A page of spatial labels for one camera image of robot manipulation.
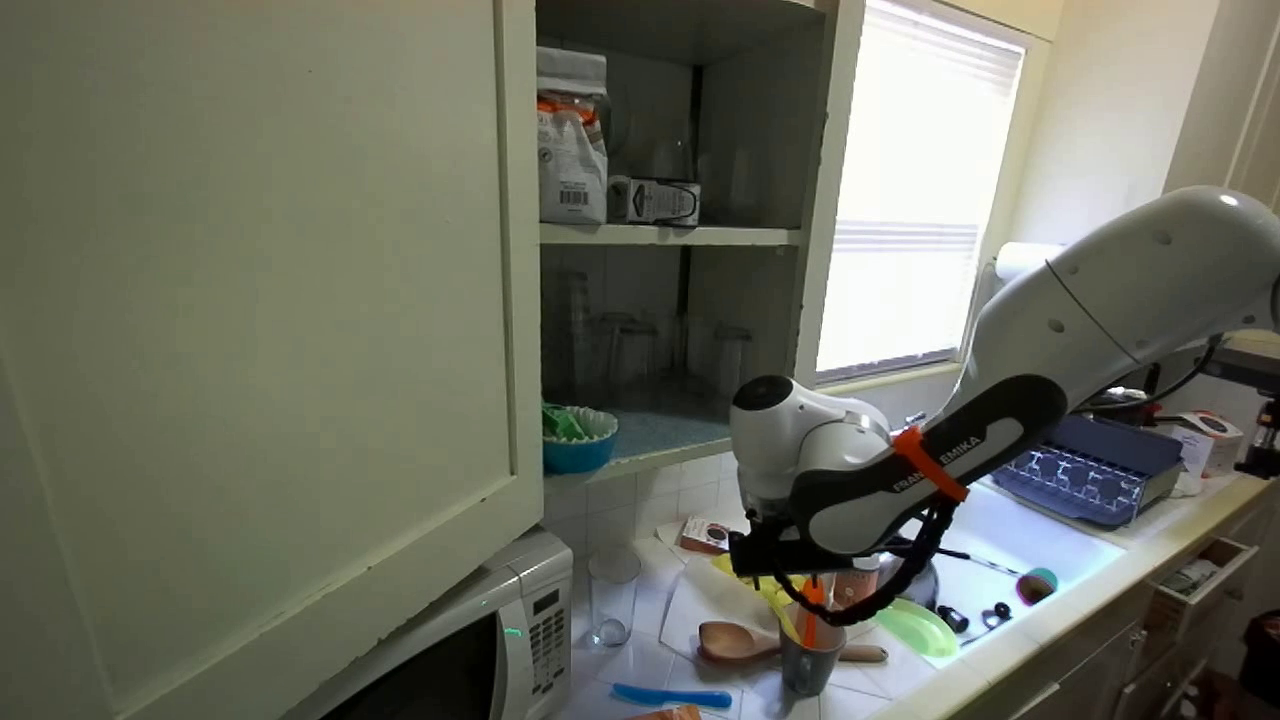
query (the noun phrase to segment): kitchen counter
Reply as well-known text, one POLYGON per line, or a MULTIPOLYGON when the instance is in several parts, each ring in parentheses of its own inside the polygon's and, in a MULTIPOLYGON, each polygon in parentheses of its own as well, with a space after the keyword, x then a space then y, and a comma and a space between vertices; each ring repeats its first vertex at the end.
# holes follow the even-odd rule
POLYGON ((868 632, 888 649, 884 669, 845 665, 836 669, 822 696, 802 701, 796 708, 779 705, 779 670, 777 658, 758 658, 751 669, 710 669, 694 658, 692 627, 694 621, 710 621, 680 604, 687 596, 717 596, 720 606, 751 611, 757 596, 720 571, 708 571, 702 557, 680 552, 673 542, 674 528, 655 528, 651 536, 634 536, 627 547, 601 547, 594 568, 616 574, 601 596, 602 606, 619 606, 632 617, 632 640, 625 649, 589 649, 577 642, 572 669, 572 701, 567 714, 641 714, 634 705, 607 701, 616 681, 648 685, 648 687, 717 687, 731 696, 726 712, 702 712, 708 720, 757 720, 757 714, 791 714, 791 720, 821 720, 821 714, 951 714, 972 705, 993 685, 1008 681, 1042 649, 1058 642, 1118 601, 1127 588, 1139 588, 1183 552, 1198 547, 1206 536, 1224 530, 1234 515, 1254 509, 1270 491, 1267 479, 1254 475, 1210 475, 1203 479, 1198 495, 1172 495, 1161 499, 1151 513, 1132 519, 1118 530, 1075 528, 1086 539, 1099 539, 1112 558, 1094 564, 1086 574, 1065 583, 1042 604, 1019 611, 998 632, 969 642, 954 658, 922 658, 897 642, 884 627, 855 627, 868 632))

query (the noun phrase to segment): blue bowl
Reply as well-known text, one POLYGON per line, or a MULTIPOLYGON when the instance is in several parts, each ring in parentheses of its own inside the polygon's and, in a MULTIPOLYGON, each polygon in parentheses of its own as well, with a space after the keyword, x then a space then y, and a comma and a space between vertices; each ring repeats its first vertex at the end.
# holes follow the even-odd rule
POLYGON ((616 448, 616 416, 594 409, 558 409, 572 410, 578 437, 546 437, 545 431, 545 471, 546 475, 582 475, 611 460, 616 448))

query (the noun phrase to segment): microwave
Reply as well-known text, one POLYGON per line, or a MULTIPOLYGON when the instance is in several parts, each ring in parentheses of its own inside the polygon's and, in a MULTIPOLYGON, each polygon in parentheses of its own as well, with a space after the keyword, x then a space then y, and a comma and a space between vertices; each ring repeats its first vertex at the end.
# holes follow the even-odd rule
POLYGON ((286 720, 541 720, 567 701, 572 552, 545 528, 443 592, 286 720))

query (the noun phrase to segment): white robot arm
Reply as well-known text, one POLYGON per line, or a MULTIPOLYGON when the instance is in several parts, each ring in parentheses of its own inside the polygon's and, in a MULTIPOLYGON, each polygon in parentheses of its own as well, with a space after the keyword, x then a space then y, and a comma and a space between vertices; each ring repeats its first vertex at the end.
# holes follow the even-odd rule
POLYGON ((1168 193, 1003 286, 976 318, 951 401, 926 429, 785 376, 731 401, 751 530, 741 574, 836 571, 922 519, 905 568, 836 623, 881 611, 934 552, 962 485, 998 468, 1102 382, 1239 324, 1270 324, 1280 221, 1239 193, 1168 193))

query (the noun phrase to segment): bowl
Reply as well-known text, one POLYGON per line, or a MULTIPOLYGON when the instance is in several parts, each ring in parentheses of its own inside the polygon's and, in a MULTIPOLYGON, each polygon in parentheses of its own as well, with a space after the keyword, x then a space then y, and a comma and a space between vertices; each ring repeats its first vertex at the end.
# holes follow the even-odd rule
POLYGON ((616 416, 558 405, 545 409, 545 471, 546 475, 582 475, 611 460, 616 416))

